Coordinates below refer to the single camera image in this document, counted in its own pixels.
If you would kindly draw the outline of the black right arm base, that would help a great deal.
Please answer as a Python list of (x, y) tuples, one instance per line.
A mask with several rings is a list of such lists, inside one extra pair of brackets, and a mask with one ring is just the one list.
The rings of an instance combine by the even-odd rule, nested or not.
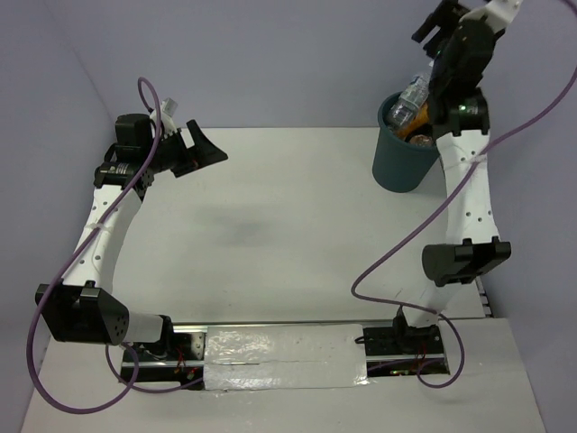
[(391, 359), (395, 355), (441, 355), (444, 344), (437, 326), (400, 329), (365, 327), (354, 342), (364, 346), (367, 356)]

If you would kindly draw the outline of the clear bottle blue label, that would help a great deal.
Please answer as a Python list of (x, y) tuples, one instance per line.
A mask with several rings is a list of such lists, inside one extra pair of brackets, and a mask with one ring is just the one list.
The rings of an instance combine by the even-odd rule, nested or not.
[(430, 77), (431, 72), (429, 70), (417, 73), (400, 93), (385, 118), (392, 131), (403, 129), (417, 116), (428, 98)]

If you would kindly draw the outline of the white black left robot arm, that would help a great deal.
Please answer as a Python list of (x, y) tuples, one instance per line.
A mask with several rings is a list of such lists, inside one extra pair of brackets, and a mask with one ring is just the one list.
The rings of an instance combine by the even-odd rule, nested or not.
[(165, 315), (129, 310), (113, 295), (114, 270), (125, 236), (155, 175), (169, 170), (175, 177), (226, 161), (191, 119), (177, 128), (168, 115), (161, 120), (160, 142), (153, 141), (150, 115), (117, 118), (116, 141), (95, 170), (93, 204), (81, 237), (92, 242), (59, 277), (55, 288), (40, 285), (35, 298), (48, 299), (42, 317), (59, 342), (141, 345), (156, 359), (176, 350), (177, 338)]

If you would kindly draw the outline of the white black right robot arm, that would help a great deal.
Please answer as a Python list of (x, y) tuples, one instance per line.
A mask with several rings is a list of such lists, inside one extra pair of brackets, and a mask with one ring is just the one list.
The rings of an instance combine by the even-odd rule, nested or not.
[(490, 114), (481, 92), (483, 72), (497, 40), (517, 16), (519, 1), (488, 1), (470, 9), (443, 1), (413, 34), (433, 61), (428, 118), (444, 170), (446, 238), (424, 247), (421, 262), (432, 286), (417, 307), (401, 307), (393, 320), (392, 343), (411, 353), (431, 338), (441, 312), (460, 286), (505, 262), (511, 245), (499, 238), (492, 215), (486, 152)]

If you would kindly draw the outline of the orange bottle blue label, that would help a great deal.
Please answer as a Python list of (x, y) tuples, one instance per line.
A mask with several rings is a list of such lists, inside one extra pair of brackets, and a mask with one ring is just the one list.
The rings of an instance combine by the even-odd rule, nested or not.
[(428, 123), (429, 123), (428, 103), (425, 102), (419, 109), (416, 116), (407, 125), (400, 127), (398, 130), (396, 130), (394, 134), (398, 138), (405, 140), (410, 134), (414, 133), (417, 129), (421, 128), (422, 126)]

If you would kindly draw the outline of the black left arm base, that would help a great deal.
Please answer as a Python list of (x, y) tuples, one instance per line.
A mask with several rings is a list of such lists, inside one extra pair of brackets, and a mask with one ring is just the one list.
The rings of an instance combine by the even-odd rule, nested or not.
[(204, 387), (206, 328), (176, 327), (168, 345), (138, 344), (137, 384), (185, 385), (189, 390)]

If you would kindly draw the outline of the orange label tea bottle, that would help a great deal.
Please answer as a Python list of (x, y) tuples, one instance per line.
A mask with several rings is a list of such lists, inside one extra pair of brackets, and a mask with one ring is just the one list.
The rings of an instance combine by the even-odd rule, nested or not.
[(418, 146), (418, 147), (434, 147), (435, 140), (427, 134), (416, 134), (409, 138), (409, 144)]

